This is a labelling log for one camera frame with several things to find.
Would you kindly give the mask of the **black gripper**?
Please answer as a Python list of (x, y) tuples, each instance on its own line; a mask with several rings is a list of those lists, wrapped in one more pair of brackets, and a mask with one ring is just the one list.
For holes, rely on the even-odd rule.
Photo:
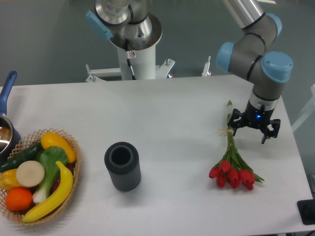
[(277, 138), (280, 130), (281, 120), (271, 120), (271, 115), (273, 114), (275, 106), (275, 100), (249, 100), (244, 113), (240, 112), (238, 109), (233, 109), (227, 126), (233, 130), (233, 136), (236, 135), (239, 128), (246, 126), (260, 129), (263, 133), (261, 143), (264, 144), (267, 139)]

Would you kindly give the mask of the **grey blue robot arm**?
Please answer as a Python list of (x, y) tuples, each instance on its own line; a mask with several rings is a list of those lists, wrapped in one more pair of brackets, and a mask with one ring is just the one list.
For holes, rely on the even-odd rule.
[[(224, 5), (244, 35), (237, 43), (222, 44), (216, 64), (253, 84), (245, 110), (233, 110), (228, 125), (234, 131), (250, 127), (260, 130), (264, 139), (276, 138), (281, 121), (271, 116), (293, 68), (290, 56), (268, 51), (282, 23), (276, 15), (265, 13), (255, 0), (226, 0)], [(146, 0), (98, 0), (94, 11), (88, 11), (85, 18), (96, 35), (116, 47), (123, 80), (168, 76), (171, 62), (156, 65), (162, 27), (158, 18), (148, 12)]]

